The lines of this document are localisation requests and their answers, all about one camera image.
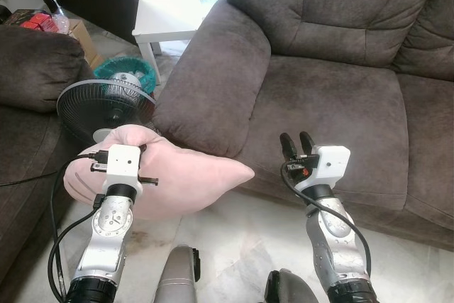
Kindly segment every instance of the black cable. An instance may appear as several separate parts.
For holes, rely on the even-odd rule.
[[[86,221],[87,219],[89,219],[90,217],[92,217],[96,211],[98,209],[95,208],[93,209],[93,211],[91,211],[90,213],[88,213],[86,216],[82,217],[81,219],[79,219],[78,221],[75,221],[74,223],[72,223],[71,225],[69,225],[63,232],[62,234],[60,234],[57,238],[57,240],[54,242],[54,245],[52,247],[52,249],[50,250],[50,255],[49,255],[49,261],[48,261],[48,279],[49,279],[49,285],[50,285],[50,289],[52,290],[52,293],[54,294],[55,298],[57,299],[57,301],[59,301],[60,303],[64,303],[64,299],[63,297],[60,295],[60,293],[58,292],[58,289],[57,289],[57,286],[55,285],[55,281],[54,281],[54,276],[53,276],[53,261],[54,261],[54,257],[57,255],[57,251],[58,251],[58,245],[60,244],[60,242],[62,241],[63,237],[66,236],[66,234],[71,231],[74,227],[76,227],[77,225],[83,223],[84,221]]]
[[[298,161],[298,160],[290,160],[290,161],[284,162],[282,164],[282,166],[281,166],[281,178],[282,178],[282,180],[284,181],[286,186],[288,188],[290,188],[293,191],[293,193],[295,193],[298,197],[310,202],[311,204],[313,204],[316,208],[320,209],[321,211],[325,211],[325,212],[328,212],[329,214],[334,215],[336,218],[340,219],[341,221],[343,221],[344,223],[349,225],[349,227],[356,233],[358,238],[361,240],[362,245],[364,246],[364,251],[365,251],[365,254],[366,254],[366,270],[367,270],[367,273],[370,276],[370,272],[372,270],[372,261],[371,261],[371,257],[370,257],[369,244],[367,244],[366,238],[364,238],[364,236],[362,235],[362,233],[358,229],[358,227],[356,227],[355,224],[353,224],[350,220],[345,218],[342,214],[340,214],[340,213],[338,213],[338,212],[336,212],[336,211],[334,211],[332,209],[329,209],[328,207],[326,207],[324,205],[319,204],[317,201],[313,200],[311,197],[308,197],[307,195],[299,192],[294,187],[294,185],[292,185],[292,183],[290,182],[288,177],[285,176],[288,165],[295,165],[295,164],[300,164],[300,163],[301,162]]]
[[[23,184],[24,182],[29,182],[29,181],[33,181],[33,180],[42,179],[44,177],[49,177],[49,176],[54,175],[56,173],[57,172],[52,172],[52,173],[40,175],[38,177],[30,177],[30,178],[24,179],[24,180],[13,181],[13,182],[5,182],[4,184],[0,184],[0,187],[13,186],[14,184]]]
[[[67,162],[65,162],[65,164],[63,164],[63,166],[57,172],[57,177],[55,178],[54,185],[52,186],[52,191],[50,192],[50,219],[52,221],[52,236],[53,236],[54,242],[56,242],[58,239],[57,222],[55,220],[55,212],[54,212],[54,195],[60,184],[62,174],[66,170],[67,166],[72,161],[78,160],[78,159],[90,158],[91,156],[92,155],[90,155],[90,154],[78,155],[78,156],[72,158],[71,160],[68,160]],[[65,280],[63,278],[62,259],[60,257],[60,249],[58,247],[55,252],[55,265],[57,267],[58,284],[59,284],[60,291],[61,291],[61,297],[62,297],[62,299],[65,299],[65,297],[66,297]]]

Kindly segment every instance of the sofa backrest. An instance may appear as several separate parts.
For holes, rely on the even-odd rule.
[[[392,68],[404,74],[454,81],[454,0],[427,0]]]
[[[389,66],[426,0],[227,0],[280,55]]]

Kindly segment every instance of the electric fan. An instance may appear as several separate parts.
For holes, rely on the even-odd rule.
[[[142,91],[137,77],[126,72],[74,83],[57,100],[63,126],[89,144],[103,141],[111,129],[125,124],[144,126],[154,109],[155,100]]]

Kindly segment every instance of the table leg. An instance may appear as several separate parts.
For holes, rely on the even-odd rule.
[[[151,43],[151,48],[155,55],[162,55],[161,44],[159,42]]]
[[[153,55],[153,50],[151,50],[151,45],[149,43],[139,43],[138,45],[143,59],[149,62],[155,68],[156,85],[160,85],[162,83],[161,75],[159,73],[159,69],[157,68],[156,59],[155,56]]]

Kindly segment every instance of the sofa armrest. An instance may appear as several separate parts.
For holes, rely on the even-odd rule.
[[[68,35],[0,25],[0,104],[55,111],[66,87],[93,75],[87,67],[81,45]]]
[[[232,158],[244,146],[270,56],[260,27],[219,0],[173,69],[154,124],[177,143]]]

